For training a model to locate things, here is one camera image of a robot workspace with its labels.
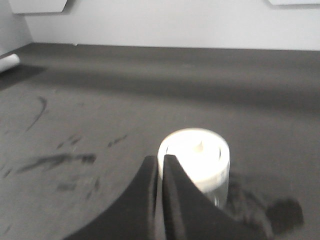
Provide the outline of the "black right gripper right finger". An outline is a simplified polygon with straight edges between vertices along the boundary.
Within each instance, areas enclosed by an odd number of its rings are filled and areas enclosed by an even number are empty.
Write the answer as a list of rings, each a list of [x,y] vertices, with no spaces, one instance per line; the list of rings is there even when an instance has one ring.
[[[214,206],[170,154],[163,160],[163,217],[168,240],[266,239]]]

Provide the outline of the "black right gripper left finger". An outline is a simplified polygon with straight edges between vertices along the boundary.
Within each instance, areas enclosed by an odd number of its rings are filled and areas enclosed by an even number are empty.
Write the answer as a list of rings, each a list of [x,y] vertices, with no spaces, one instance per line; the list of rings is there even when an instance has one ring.
[[[153,240],[158,160],[146,156],[125,191],[91,222],[66,240]]]

